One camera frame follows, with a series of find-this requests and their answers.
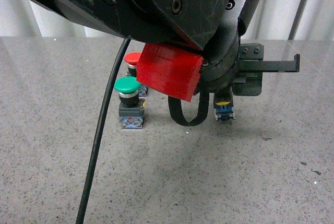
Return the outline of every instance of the green button cap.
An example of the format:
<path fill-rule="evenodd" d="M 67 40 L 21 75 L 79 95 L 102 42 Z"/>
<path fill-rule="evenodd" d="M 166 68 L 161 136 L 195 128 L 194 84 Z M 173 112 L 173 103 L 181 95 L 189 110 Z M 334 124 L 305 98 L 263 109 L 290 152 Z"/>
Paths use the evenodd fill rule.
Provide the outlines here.
<path fill-rule="evenodd" d="M 123 77 L 116 81 L 115 90 L 121 93 L 133 93 L 140 88 L 141 84 L 136 81 L 135 77 Z"/>

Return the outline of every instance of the metal bracket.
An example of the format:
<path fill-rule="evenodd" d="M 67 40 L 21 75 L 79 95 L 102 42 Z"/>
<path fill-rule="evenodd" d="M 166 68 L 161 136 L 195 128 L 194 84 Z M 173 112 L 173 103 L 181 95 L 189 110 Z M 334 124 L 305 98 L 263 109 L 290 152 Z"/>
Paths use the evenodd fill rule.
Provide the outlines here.
<path fill-rule="evenodd" d="M 239 47 L 238 77 L 233 81 L 232 90 L 236 96 L 258 96 L 262 92 L 264 72 L 296 73 L 300 69 L 300 55 L 293 61 L 263 61 L 264 46 L 241 44 Z"/>

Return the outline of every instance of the red button cap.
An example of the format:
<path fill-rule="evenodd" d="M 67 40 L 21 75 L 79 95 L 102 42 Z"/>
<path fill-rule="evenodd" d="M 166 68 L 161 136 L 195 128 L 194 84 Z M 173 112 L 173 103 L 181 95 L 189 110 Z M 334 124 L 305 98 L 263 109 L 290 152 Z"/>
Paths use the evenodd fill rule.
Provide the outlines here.
<path fill-rule="evenodd" d="M 129 53 L 124 57 L 124 61 L 130 65 L 136 66 L 140 56 L 141 53 Z"/>

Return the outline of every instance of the speckled gray surface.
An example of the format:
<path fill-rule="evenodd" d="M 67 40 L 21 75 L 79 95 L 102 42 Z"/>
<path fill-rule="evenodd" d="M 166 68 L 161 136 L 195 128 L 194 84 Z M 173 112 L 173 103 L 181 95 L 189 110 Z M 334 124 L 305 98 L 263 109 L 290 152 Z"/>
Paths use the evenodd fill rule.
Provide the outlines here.
<path fill-rule="evenodd" d="M 75 222 L 121 41 L 0 38 L 0 223 Z M 144 128 L 124 130 L 113 95 L 85 223 L 334 223 L 334 43 L 261 43 L 266 60 L 301 53 L 301 72 L 265 74 L 235 121 L 211 106 L 178 126 L 150 91 Z"/>

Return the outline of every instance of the red block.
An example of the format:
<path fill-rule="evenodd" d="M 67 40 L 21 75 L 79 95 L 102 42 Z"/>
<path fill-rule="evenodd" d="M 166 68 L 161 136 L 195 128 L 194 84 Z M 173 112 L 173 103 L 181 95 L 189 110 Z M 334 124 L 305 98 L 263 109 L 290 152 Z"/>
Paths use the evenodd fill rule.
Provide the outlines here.
<path fill-rule="evenodd" d="M 204 59 L 167 44 L 146 44 L 137 63 L 137 80 L 154 90 L 191 101 Z"/>

